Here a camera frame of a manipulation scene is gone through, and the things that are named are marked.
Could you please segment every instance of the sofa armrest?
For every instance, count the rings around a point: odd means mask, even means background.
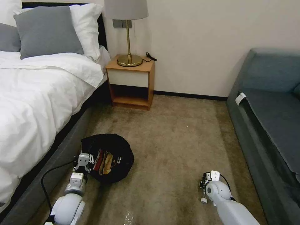
[[[242,88],[291,92],[300,83],[300,52],[251,49],[230,92],[236,97]]]

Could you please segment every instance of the table lamp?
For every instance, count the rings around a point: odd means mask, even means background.
[[[143,59],[132,55],[130,52],[129,20],[143,19],[148,17],[147,0],[105,0],[105,17],[117,20],[126,20],[128,54],[117,58],[120,66],[134,67],[141,65]]]

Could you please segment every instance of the lampshade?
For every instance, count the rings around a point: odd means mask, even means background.
[[[136,20],[148,17],[147,0],[105,0],[105,17]]]

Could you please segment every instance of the nightstand drawer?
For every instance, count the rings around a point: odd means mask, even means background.
[[[132,72],[122,70],[107,70],[110,84],[119,84],[135,87],[148,87],[147,72]]]

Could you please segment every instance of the gray pillow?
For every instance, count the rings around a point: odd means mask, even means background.
[[[83,54],[68,6],[40,6],[14,18],[21,39],[21,59],[57,53]]]
[[[0,51],[19,52],[21,40],[16,27],[0,23]]]
[[[300,84],[298,84],[298,85],[295,87],[293,93],[294,93],[294,95],[297,96],[297,98],[300,99]]]

